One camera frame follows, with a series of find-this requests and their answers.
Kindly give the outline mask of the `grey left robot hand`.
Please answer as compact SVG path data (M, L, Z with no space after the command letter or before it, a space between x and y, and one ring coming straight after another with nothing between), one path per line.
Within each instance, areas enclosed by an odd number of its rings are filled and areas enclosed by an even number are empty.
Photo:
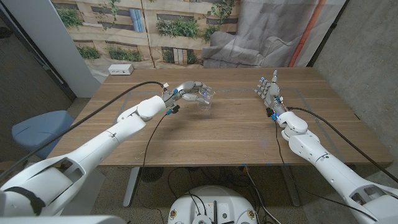
M171 108L176 101L197 101L198 104L206 106L206 110L211 107L212 97L215 94L213 89L203 82L187 81L170 91L165 91L162 99L167 108Z

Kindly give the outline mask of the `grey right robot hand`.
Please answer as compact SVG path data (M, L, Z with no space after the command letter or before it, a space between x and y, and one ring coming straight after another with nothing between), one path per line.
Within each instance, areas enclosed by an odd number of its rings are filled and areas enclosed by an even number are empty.
M273 111L276 116L281 115L287 111L286 107L282 105L279 86L277 84L278 72L274 71L272 80L269 81L262 77L259 80L257 89L254 90L260 98L264 101L267 108Z

